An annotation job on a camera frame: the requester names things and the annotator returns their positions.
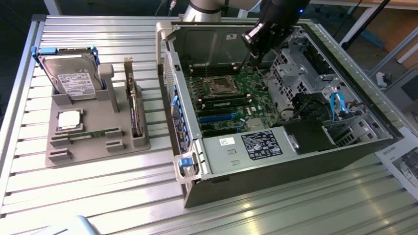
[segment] circuit board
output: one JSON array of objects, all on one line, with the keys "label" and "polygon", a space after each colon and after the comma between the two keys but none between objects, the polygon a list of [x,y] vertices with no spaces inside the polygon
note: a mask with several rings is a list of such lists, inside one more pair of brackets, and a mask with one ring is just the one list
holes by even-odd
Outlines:
[{"label": "circuit board", "polygon": [[[214,91],[218,82],[219,92]],[[241,133],[254,130],[249,126],[254,120],[259,121],[259,129],[270,128],[277,122],[277,112],[274,102],[271,100],[269,89],[263,82],[263,76],[253,67],[245,66],[235,75],[217,77],[189,77],[189,92],[194,104],[201,130],[205,137]],[[202,99],[213,99],[217,97],[218,105],[226,107],[205,110],[202,107]],[[231,105],[233,97],[247,103]],[[230,115],[230,120],[222,120],[222,117]]]}]

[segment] metal slatted table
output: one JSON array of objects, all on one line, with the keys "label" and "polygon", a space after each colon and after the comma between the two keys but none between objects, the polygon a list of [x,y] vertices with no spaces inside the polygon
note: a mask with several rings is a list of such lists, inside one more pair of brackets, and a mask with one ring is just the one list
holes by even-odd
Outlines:
[{"label": "metal slatted table", "polygon": [[[102,234],[417,234],[417,201],[372,155],[344,170],[183,208],[155,65],[154,26],[162,20],[175,18],[60,16],[32,22],[0,133],[0,234],[31,234],[72,215],[86,216]],[[151,149],[48,169],[52,87],[30,47],[91,44],[102,63],[114,64],[115,86],[125,79],[123,58],[134,58]]]}]

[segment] paper document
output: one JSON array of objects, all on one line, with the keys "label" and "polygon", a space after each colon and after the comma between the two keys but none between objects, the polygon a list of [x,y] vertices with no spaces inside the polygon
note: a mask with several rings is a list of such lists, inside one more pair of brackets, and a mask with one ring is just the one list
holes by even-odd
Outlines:
[{"label": "paper document", "polygon": [[418,138],[406,127],[400,131],[405,138],[376,155],[406,190],[418,199]]}]

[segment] hard drive label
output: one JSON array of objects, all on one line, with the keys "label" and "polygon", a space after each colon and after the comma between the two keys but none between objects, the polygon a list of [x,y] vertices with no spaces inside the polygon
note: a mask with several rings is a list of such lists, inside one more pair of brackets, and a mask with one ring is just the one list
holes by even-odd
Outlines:
[{"label": "hard drive label", "polygon": [[59,79],[70,97],[95,94],[88,72],[59,74]]},{"label": "hard drive label", "polygon": [[258,160],[283,154],[273,131],[263,131],[254,134],[242,135],[241,137],[251,160]]}]

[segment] hard drive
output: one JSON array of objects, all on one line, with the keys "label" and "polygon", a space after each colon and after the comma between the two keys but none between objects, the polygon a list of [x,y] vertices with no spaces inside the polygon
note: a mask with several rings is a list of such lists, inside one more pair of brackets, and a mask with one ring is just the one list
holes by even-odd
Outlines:
[{"label": "hard drive", "polygon": [[56,94],[68,94],[71,100],[96,97],[95,91],[106,89],[98,74],[98,50],[95,47],[32,47],[32,57],[55,87]]}]

